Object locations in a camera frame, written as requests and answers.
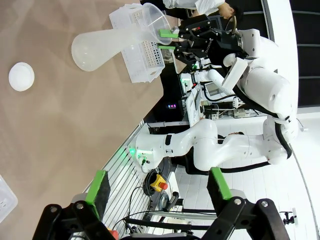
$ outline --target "white lid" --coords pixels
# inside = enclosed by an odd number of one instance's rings
[[[14,90],[19,92],[30,88],[34,84],[34,80],[34,70],[25,62],[18,62],[9,72],[9,83]]]

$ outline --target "translucent plastic cup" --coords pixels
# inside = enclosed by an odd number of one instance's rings
[[[142,6],[142,19],[125,29],[107,29],[81,33],[71,45],[75,64],[91,72],[128,46],[150,41],[168,45],[171,38],[160,37],[160,29],[170,29],[163,13],[153,4]]]

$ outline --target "white basket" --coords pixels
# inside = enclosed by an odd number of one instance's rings
[[[18,199],[0,175],[0,223],[17,206]]]
[[[126,4],[109,15],[114,29],[124,29],[142,18],[142,5]],[[161,50],[155,42],[144,41],[121,51],[132,83],[152,82],[165,68]]]

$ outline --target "red button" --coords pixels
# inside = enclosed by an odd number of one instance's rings
[[[164,183],[164,182],[160,182],[159,183],[159,187],[163,190],[166,190],[168,188],[168,184]]]

